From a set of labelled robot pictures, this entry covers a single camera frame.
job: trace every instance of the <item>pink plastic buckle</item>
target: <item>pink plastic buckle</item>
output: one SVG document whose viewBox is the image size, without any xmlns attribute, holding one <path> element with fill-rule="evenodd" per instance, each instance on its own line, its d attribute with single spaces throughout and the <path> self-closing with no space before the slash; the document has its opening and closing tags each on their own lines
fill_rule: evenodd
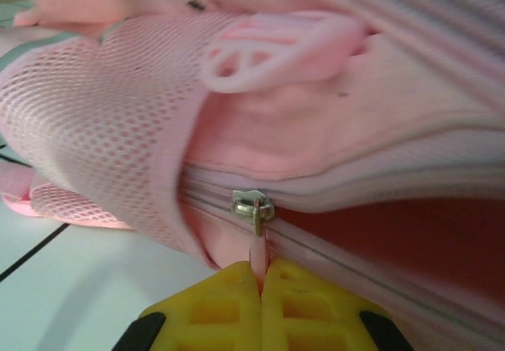
<svg viewBox="0 0 505 351">
<path fill-rule="evenodd" d="M 238 93 L 338 75 L 366 38 L 354 17 L 310 11 L 257 14 L 222 30 L 203 62 L 207 88 Z"/>
</svg>

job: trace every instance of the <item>pink mesh pocket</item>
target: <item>pink mesh pocket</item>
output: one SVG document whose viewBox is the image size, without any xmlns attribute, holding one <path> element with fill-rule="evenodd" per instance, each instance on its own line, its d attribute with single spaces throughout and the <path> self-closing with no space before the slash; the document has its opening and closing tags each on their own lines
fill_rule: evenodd
<svg viewBox="0 0 505 351">
<path fill-rule="evenodd" d="M 73 37 L 18 47 L 19 58 L 0 74 L 0 125 L 13 147 L 61 189 L 171 248 L 204 257 L 178 210 L 178 174 L 208 95 L 199 79 L 203 50 L 233 19 L 142 17 L 112 29 L 101 43 Z M 170 153 L 171 162 L 157 166 L 163 181 L 153 192 L 157 150 Z M 33 204 L 42 212 L 52 197 L 62 203 L 62 215 L 114 221 L 80 196 L 63 203 L 58 190 L 41 193 Z"/>
<path fill-rule="evenodd" d="M 43 217 L 76 225 L 131 229 L 80 194 L 55 185 L 43 185 L 32 190 L 32 208 Z"/>
</svg>

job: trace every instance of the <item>white surface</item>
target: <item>white surface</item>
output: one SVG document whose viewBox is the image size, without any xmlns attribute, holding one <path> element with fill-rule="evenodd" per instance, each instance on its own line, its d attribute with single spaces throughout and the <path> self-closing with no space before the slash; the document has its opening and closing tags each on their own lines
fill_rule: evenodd
<svg viewBox="0 0 505 351">
<path fill-rule="evenodd" d="M 0 4 L 0 27 L 9 27 L 12 25 L 12 19 L 14 15 L 21 10 L 26 10 L 30 8 L 32 4 L 29 0 L 23 0 L 21 2 L 13 2 L 9 4 Z"/>
<path fill-rule="evenodd" d="M 29 218 L 11 211 L 0 201 L 0 273 L 9 268 L 61 223 L 40 218 Z M 2 348 L 2 313 L 0 309 L 0 350 Z"/>
<path fill-rule="evenodd" d="M 4 155 L 4 156 L 8 156 L 9 158 L 11 159 L 14 159 L 14 160 L 18 160 L 20 162 L 25 162 L 26 161 L 21 158 L 12 148 L 10 148 L 9 146 L 5 146 L 4 148 L 0 149 L 0 155 Z"/>
<path fill-rule="evenodd" d="M 0 350 L 111 350 L 146 307 L 211 273 L 133 231 L 72 226 L 0 283 Z"/>
</svg>

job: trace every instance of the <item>black rubber tip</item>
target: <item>black rubber tip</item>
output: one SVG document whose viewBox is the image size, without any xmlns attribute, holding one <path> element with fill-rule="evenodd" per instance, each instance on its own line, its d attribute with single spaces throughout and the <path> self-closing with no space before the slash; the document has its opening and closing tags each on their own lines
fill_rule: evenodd
<svg viewBox="0 0 505 351">
<path fill-rule="evenodd" d="M 149 351 L 165 320 L 163 313 L 154 312 L 132 322 L 112 351 Z"/>
<path fill-rule="evenodd" d="M 361 312 L 360 318 L 379 351 L 414 351 L 390 319 L 374 312 Z"/>
</svg>

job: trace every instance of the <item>zipper pull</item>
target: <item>zipper pull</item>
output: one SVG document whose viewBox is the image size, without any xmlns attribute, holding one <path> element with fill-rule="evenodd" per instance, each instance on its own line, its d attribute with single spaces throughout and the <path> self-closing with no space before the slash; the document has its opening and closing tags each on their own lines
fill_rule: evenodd
<svg viewBox="0 0 505 351">
<path fill-rule="evenodd" d="M 258 290 L 261 294 L 270 263 L 266 231 L 263 224 L 274 218 L 274 205 L 260 191 L 233 191 L 230 211 L 254 225 L 254 238 L 249 250 L 249 262 L 256 276 Z"/>
</svg>

